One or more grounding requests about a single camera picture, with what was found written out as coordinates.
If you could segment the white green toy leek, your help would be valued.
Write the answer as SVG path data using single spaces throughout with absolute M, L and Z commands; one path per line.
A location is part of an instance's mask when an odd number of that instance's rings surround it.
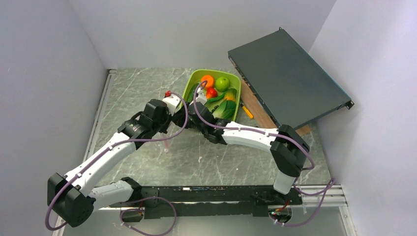
M 224 100 L 212 111 L 212 115 L 214 118 L 230 119 L 233 117 L 236 107 L 235 101 Z

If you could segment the green plastic tray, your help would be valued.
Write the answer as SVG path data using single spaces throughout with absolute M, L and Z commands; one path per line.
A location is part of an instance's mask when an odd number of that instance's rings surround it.
M 208 86 L 203 89 L 207 98 L 205 107 L 216 118 L 235 121 L 240 101 L 240 78 L 224 71 L 197 69 L 191 74 L 185 87 L 183 97 L 186 102 L 192 101 L 194 91 L 198 84 L 204 80 L 208 81 Z

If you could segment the clear zip top bag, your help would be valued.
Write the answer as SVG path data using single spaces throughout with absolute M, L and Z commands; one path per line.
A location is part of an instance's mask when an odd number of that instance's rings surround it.
M 163 151 L 165 153 L 169 153 L 170 152 L 170 140 L 169 135 L 163 132 L 158 132 L 156 133 L 156 135 L 153 137 L 154 139 L 158 139 L 158 143 L 161 144 L 161 146 L 163 147 Z

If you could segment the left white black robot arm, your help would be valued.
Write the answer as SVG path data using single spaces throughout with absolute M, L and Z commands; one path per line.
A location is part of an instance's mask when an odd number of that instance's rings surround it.
M 144 143 L 157 142 L 157 133 L 166 133 L 171 122 L 184 114 L 181 129 L 188 122 L 188 108 L 179 95 L 162 100 L 152 99 L 143 111 L 124 121 L 110 140 L 83 162 L 64 175 L 53 174 L 48 179 L 45 226 L 55 231 L 65 225 L 78 227 L 93 212 L 115 203 L 136 206 L 141 198 L 142 186 L 130 177 L 105 186 L 98 182 L 120 161 L 137 151 Z

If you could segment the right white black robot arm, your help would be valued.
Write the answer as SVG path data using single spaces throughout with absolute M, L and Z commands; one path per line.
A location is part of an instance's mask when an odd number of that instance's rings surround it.
M 188 106 L 188 115 L 211 143 L 241 145 L 271 154 L 278 167 L 271 198 L 277 204 L 289 199 L 290 189 L 304 170 L 306 160 L 311 158 L 309 145 L 291 126 L 264 129 L 215 118 L 200 102 Z

